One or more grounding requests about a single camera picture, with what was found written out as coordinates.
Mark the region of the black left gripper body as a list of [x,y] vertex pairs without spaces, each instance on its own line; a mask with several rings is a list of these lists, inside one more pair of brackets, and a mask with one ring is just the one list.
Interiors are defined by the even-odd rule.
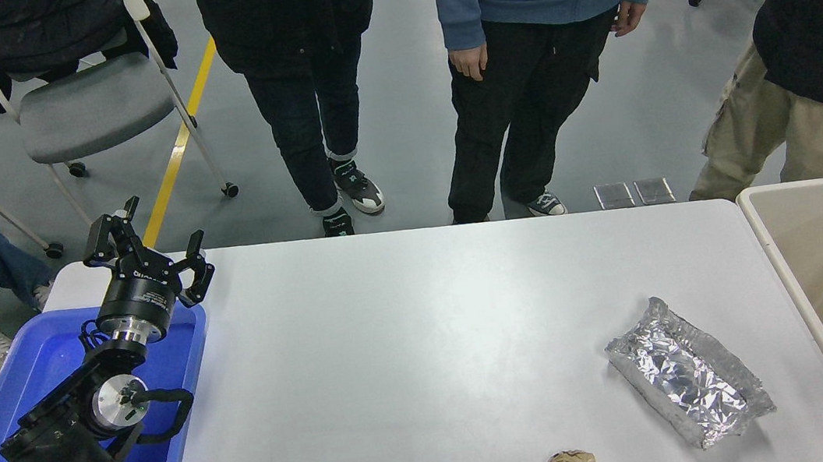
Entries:
[[179,276],[171,258],[158,251],[118,257],[110,265],[111,282],[101,304],[102,333],[115,335],[131,325],[140,332],[167,330],[180,294]]

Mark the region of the person's right hand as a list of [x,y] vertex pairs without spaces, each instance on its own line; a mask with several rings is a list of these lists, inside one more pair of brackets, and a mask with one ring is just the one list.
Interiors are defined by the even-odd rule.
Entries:
[[447,53],[450,64],[458,74],[462,74],[465,78],[471,78],[477,83],[484,80],[483,73],[485,73],[489,61],[486,42],[480,44],[477,48],[451,49]]

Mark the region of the person's left hand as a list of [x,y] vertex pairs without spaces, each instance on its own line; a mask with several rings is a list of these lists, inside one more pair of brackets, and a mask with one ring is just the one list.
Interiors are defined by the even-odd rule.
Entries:
[[646,13],[646,3],[622,1],[619,3],[615,20],[610,27],[614,37],[623,37],[625,34],[634,32],[634,29],[641,24],[643,14]]

